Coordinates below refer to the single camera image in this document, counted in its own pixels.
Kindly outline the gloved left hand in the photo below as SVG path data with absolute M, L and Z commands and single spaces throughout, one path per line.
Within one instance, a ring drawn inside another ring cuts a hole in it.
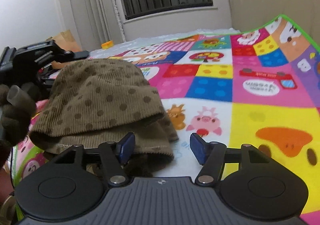
M 1 146 L 5 148 L 16 146 L 26 137 L 31 115 L 18 109 L 7 101 L 9 87 L 1 84 L 1 125 L 4 129 L 4 135 L 1 138 Z

